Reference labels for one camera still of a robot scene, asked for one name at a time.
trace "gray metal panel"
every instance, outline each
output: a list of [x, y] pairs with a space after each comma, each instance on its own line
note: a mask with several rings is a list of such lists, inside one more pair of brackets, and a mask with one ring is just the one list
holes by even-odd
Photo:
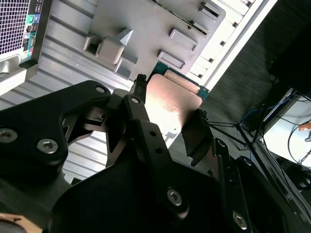
[[[27, 82], [0, 97], [0, 110], [46, 95], [86, 80], [95, 80], [112, 92], [130, 90], [133, 82], [125, 80], [82, 53], [96, 0], [53, 1], [52, 17], [39, 60], [39, 72]], [[95, 132], [91, 137], [69, 147], [63, 171], [85, 179], [105, 168], [106, 136]]]

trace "usb port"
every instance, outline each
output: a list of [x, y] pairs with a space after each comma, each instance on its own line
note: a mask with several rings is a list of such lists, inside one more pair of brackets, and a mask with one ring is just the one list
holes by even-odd
[[31, 25], [27, 26], [26, 32], [27, 32], [27, 33], [30, 33], [30, 32], [31, 32]]

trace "wire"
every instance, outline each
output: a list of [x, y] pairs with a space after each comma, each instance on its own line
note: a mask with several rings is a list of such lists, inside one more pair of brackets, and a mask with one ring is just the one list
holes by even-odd
[[303, 102], [303, 103], [311, 103], [311, 101], [309, 100], [293, 100], [293, 99], [290, 99], [292, 101], [297, 101], [297, 102]]
[[[290, 100], [290, 97], [291, 97], [291, 96], [292, 96], [292, 94], [290, 94], [290, 95], [289, 95], [285, 100], [283, 100], [281, 103], [272, 105], [272, 106], [270, 106], [270, 107], [267, 107], [266, 109], [267, 109], [267, 110], [270, 110], [270, 109], [272, 109], [272, 108], [274, 108], [274, 107], [276, 107], [276, 106], [279, 106], [279, 105], [284, 104], [285, 102], [287, 102], [288, 100]], [[256, 113], [257, 111], [259, 111], [258, 114], [261, 113], [261, 112], [265, 109], [265, 106], [266, 106], [266, 105], [264, 104], [261, 108], [252, 110], [251, 112], [247, 113], [247, 114], [242, 118], [242, 120], [241, 120], [240, 123], [245, 124], [245, 122], [246, 122], [245, 120], [248, 120], [247, 117], [248, 117], [249, 115], [254, 114], [254, 113]]]
[[292, 155], [292, 153], [291, 153], [290, 141], [291, 141], [291, 137], [292, 137], [293, 133], [299, 128], [299, 126], [304, 125], [304, 124], [307, 124], [307, 123], [309, 123], [310, 121], [311, 121], [311, 119], [310, 119], [310, 120], [307, 120], [306, 122], [304, 122], [304, 123], [302, 123], [302, 124], [300, 124], [300, 125], [297, 125], [297, 126], [292, 130], [292, 132], [290, 133], [290, 135], [289, 135], [289, 137], [288, 137], [288, 140], [287, 140], [287, 150], [288, 150], [288, 152], [289, 152], [291, 158], [292, 158], [298, 165], [301, 165], [302, 167], [306, 167], [306, 168], [311, 168], [311, 167], [302, 165], [302, 162], [305, 161], [306, 158], [311, 154], [311, 150], [310, 150], [301, 160], [297, 161], [297, 160], [294, 159], [294, 157], [293, 157], [293, 155]]
[[291, 124], [293, 124], [293, 125], [299, 125], [300, 126], [300, 124], [296, 124], [296, 123], [293, 123], [293, 122], [291, 122], [291, 121], [289, 121], [289, 120], [287, 120], [287, 119], [284, 119], [284, 118], [282, 118], [282, 117], [280, 117], [280, 116], [276, 116], [277, 118], [280, 118], [280, 119], [282, 119], [282, 120], [284, 120], [284, 121], [287, 121], [288, 123], [291, 123]]
[[[270, 151], [269, 151], [269, 149], [268, 149], [268, 147], [267, 147], [267, 143], [266, 143], [266, 141], [265, 141], [265, 139], [264, 139], [264, 130], [263, 130], [263, 129], [262, 129], [262, 135], [261, 135], [261, 137], [262, 137], [262, 139], [263, 139], [263, 143], [264, 143], [264, 146], [265, 146], [267, 152], [268, 152], [269, 155], [273, 158], [272, 154], [270, 153]], [[284, 173], [284, 170], [283, 170], [282, 166], [281, 166], [280, 164], [278, 164], [278, 162], [276, 162], [276, 164], [277, 164], [277, 165], [279, 166], [279, 168], [281, 169], [281, 172], [282, 172], [282, 174], [283, 174], [283, 177], [284, 177], [284, 179], [285, 179], [285, 182], [286, 182], [287, 186], [288, 186], [290, 189], [292, 189], [292, 188], [290, 187], [290, 184], [288, 183], [287, 177], [285, 176], [285, 173]], [[292, 194], [296, 197], [297, 200], [299, 200], [299, 202], [300, 202], [300, 203], [302, 204], [302, 206], [304, 207], [306, 213], [308, 214], [309, 219], [311, 219], [310, 212], [309, 212], [308, 208], [305, 206], [305, 204], [302, 202], [302, 200], [296, 195], [296, 193], [292, 192]]]

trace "bolt head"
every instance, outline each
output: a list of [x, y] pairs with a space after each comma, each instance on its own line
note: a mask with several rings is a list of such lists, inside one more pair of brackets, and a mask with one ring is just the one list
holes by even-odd
[[98, 86], [96, 87], [96, 90], [100, 93], [105, 93], [105, 89], [103, 89], [102, 87]]
[[132, 100], [134, 103], [139, 103], [139, 100], [136, 99], [136, 98], [134, 98], [134, 97], [132, 97], [131, 100]]
[[45, 154], [54, 154], [58, 149], [58, 144], [52, 139], [42, 139], [37, 144], [37, 149]]
[[174, 189], [169, 189], [167, 191], [167, 197], [169, 201], [175, 206], [180, 206], [182, 203], [180, 194]]
[[245, 219], [237, 212], [233, 211], [232, 212], [232, 217], [234, 222], [242, 229], [246, 230], [247, 229], [247, 224]]
[[17, 133], [14, 130], [0, 129], [0, 143], [10, 143], [17, 139]]

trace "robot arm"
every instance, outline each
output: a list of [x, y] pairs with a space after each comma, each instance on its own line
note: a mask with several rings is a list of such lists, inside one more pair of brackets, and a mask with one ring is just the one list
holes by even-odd
[[[57, 185], [70, 144], [93, 131], [107, 133], [112, 165], [57, 197], [45, 233], [304, 232], [256, 166], [247, 158], [234, 160], [213, 138], [202, 111], [182, 129], [192, 167], [174, 162], [142, 94], [140, 85], [133, 94], [111, 95], [87, 81], [0, 112], [0, 175], [38, 196], [52, 196], [46, 190]], [[199, 172], [199, 163], [211, 169]]]

